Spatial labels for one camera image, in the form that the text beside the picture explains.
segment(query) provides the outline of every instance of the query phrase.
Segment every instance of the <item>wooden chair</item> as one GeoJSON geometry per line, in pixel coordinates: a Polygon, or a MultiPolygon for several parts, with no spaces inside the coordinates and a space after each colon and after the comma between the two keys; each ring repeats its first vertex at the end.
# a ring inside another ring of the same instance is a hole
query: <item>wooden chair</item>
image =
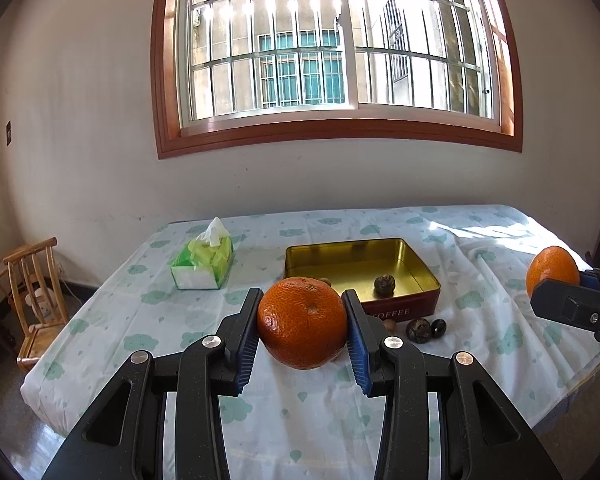
{"type": "MultiPolygon", "coordinates": [[[[21,250],[25,249],[26,247],[28,247],[28,246],[21,245],[16,250],[14,250],[11,254],[20,252],[21,250]]],[[[15,303],[13,303],[13,295],[11,293],[11,287],[9,285],[5,286],[4,283],[2,282],[2,278],[7,275],[7,272],[8,272],[8,269],[7,269],[6,265],[3,263],[3,258],[1,258],[0,259],[0,291],[7,298],[7,302],[9,303],[9,306],[11,307],[11,311],[17,316],[18,313],[16,312],[15,303]]],[[[23,277],[20,277],[19,283],[24,284],[23,277]]]]}
{"type": "Polygon", "coordinates": [[[49,238],[49,240],[45,240],[39,244],[12,253],[3,260],[8,268],[13,303],[25,336],[24,343],[22,343],[20,353],[16,359],[18,366],[24,372],[28,372],[33,368],[45,353],[46,349],[49,348],[49,345],[51,345],[56,336],[58,336],[62,328],[69,322],[52,249],[52,247],[55,247],[57,244],[58,241],[55,238],[49,238]],[[46,255],[46,270],[48,270],[48,275],[51,278],[53,287],[51,292],[53,294],[49,292],[49,288],[46,286],[45,275],[43,274],[38,258],[36,257],[38,253],[42,252],[46,255]],[[30,270],[29,262],[32,263],[33,273],[30,270]],[[23,299],[18,290],[19,274],[24,278],[32,309],[39,321],[39,323],[34,325],[29,326],[24,314],[23,299]],[[38,303],[40,298],[36,296],[36,291],[33,287],[34,283],[37,283],[40,286],[42,298],[51,312],[51,319],[49,321],[45,320],[40,309],[40,304],[38,303]]]}

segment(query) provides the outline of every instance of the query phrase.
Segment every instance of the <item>dried fruit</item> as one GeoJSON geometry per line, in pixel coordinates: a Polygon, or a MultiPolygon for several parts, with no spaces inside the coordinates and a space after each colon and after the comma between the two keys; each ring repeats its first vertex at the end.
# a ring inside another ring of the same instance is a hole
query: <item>dried fruit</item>
{"type": "Polygon", "coordinates": [[[431,336],[433,339],[438,339],[445,335],[446,321],[444,319],[436,319],[431,323],[431,336]]]}
{"type": "Polygon", "coordinates": [[[378,276],[374,280],[374,289],[378,296],[391,296],[395,290],[395,278],[390,274],[378,276]]]}
{"type": "Polygon", "coordinates": [[[407,339],[414,343],[422,344],[431,339],[431,325],[423,317],[412,319],[405,330],[407,339]]]}
{"type": "Polygon", "coordinates": [[[398,325],[393,319],[385,319],[382,323],[384,324],[384,327],[387,329],[388,332],[393,333],[398,328],[398,325]]]}

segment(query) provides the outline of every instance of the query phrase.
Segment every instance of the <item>tissue box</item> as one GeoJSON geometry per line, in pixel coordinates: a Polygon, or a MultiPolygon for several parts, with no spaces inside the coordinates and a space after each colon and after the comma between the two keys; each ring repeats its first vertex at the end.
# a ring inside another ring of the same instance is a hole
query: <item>tissue box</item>
{"type": "Polygon", "coordinates": [[[181,290],[220,288],[233,257],[231,237],[216,218],[205,233],[190,241],[171,262],[171,274],[181,290]]]}

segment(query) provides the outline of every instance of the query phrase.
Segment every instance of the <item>tablecloth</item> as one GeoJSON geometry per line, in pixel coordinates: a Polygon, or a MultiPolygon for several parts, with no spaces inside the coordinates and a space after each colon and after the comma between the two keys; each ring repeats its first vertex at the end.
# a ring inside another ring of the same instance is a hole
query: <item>tablecloth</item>
{"type": "MultiPolygon", "coordinates": [[[[153,234],[80,309],[22,385],[25,402],[68,434],[135,350],[179,352],[238,312],[248,289],[283,275],[288,246],[403,238],[442,284],[434,317],[446,335],[421,345],[451,356],[470,351],[534,426],[600,364],[591,333],[537,318],[525,291],[533,256],[567,246],[520,211],[493,206],[331,210],[222,220],[235,259],[221,290],[177,290],[168,263],[208,221],[177,222],[153,234]]],[[[571,251],[581,269],[587,268],[571,251]]],[[[404,330],[404,323],[398,324],[404,330]]],[[[230,472],[236,479],[369,479],[378,456],[384,398],[356,385],[346,352],[315,370],[276,362],[260,344],[240,397],[220,401],[230,472]]],[[[430,397],[432,477],[438,414],[430,397]]],[[[174,478],[174,394],[165,426],[165,478],[174,478]]]]}

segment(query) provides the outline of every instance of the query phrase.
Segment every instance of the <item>chair backrest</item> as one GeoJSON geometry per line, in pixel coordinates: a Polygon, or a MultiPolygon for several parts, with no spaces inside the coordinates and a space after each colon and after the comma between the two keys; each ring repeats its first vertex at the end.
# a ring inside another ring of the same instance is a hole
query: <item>chair backrest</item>
{"type": "Polygon", "coordinates": [[[54,252],[52,249],[57,244],[58,240],[56,240],[55,237],[49,238],[49,240],[45,240],[38,244],[16,251],[5,257],[3,260],[4,264],[7,265],[7,268],[9,269],[9,282],[11,285],[11,292],[13,294],[13,303],[16,307],[16,312],[18,313],[18,318],[20,319],[20,325],[25,335],[29,333],[29,324],[24,315],[22,298],[18,290],[20,285],[18,274],[21,275],[24,281],[27,292],[29,293],[31,306],[36,314],[36,317],[40,321],[40,323],[36,326],[44,327],[48,325],[67,324],[69,322],[69,317],[66,314],[66,308],[64,306],[64,297],[62,296],[62,290],[60,288],[58,269],[56,268],[54,252]],[[43,268],[40,266],[38,258],[36,257],[38,253],[43,252],[46,256],[45,270],[48,271],[48,276],[51,279],[51,285],[53,289],[51,292],[46,286],[45,273],[43,272],[43,268]],[[32,263],[33,273],[29,267],[29,262],[32,263]],[[38,303],[38,300],[41,298],[36,296],[36,291],[33,287],[33,284],[36,282],[38,283],[40,291],[42,292],[42,299],[46,302],[46,305],[51,312],[51,320],[49,322],[45,321],[42,310],[40,309],[40,304],[38,303]]]}

